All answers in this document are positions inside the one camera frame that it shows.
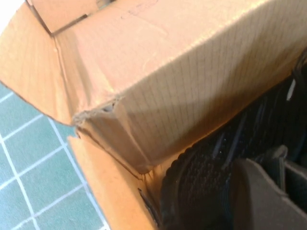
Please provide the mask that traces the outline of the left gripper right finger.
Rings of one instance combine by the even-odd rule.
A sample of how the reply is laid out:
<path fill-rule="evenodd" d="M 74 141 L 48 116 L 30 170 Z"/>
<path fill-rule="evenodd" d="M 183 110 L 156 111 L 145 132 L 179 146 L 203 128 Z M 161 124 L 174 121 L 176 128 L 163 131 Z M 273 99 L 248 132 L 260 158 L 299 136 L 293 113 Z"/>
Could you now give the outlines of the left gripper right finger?
<path fill-rule="evenodd" d="M 307 198 L 307 169 L 292 162 L 285 162 L 286 191 L 292 199 Z"/>

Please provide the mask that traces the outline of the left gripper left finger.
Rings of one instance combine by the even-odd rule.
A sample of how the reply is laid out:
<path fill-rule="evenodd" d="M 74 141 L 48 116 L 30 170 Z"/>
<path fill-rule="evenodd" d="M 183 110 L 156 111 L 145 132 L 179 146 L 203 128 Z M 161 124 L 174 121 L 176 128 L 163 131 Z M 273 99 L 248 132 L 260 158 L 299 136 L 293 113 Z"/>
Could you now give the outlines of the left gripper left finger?
<path fill-rule="evenodd" d="M 233 164 L 232 212 L 235 230 L 307 228 L 307 214 L 251 160 L 236 160 Z"/>

